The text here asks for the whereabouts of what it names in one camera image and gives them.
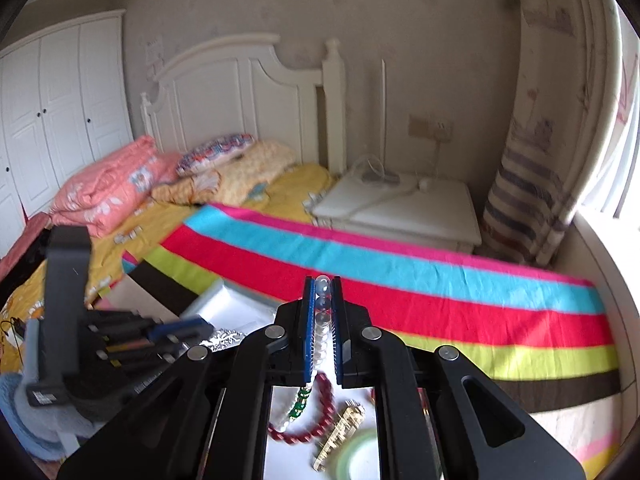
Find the grey gloved left hand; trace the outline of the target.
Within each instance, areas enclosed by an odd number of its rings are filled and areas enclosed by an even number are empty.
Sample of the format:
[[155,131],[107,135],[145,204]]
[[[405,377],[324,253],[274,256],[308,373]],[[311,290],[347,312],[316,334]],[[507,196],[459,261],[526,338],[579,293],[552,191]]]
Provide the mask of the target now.
[[34,408],[28,403],[26,386],[39,377],[39,324],[38,320],[26,324],[23,371],[1,375],[1,414],[30,456],[55,462],[77,451],[79,440],[91,438],[104,423],[90,422],[70,404]]

